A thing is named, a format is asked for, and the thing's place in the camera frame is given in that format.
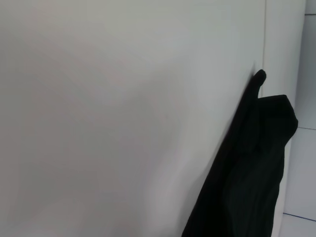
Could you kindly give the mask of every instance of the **black garment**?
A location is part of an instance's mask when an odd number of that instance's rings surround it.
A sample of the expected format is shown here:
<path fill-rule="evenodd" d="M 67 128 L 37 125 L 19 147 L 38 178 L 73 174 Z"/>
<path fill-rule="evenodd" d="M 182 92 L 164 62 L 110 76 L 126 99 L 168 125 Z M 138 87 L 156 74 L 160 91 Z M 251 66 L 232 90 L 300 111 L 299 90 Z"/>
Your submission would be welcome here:
<path fill-rule="evenodd" d="M 270 237 L 284 147 L 298 121 L 285 95 L 258 99 L 250 80 L 182 237 Z"/>

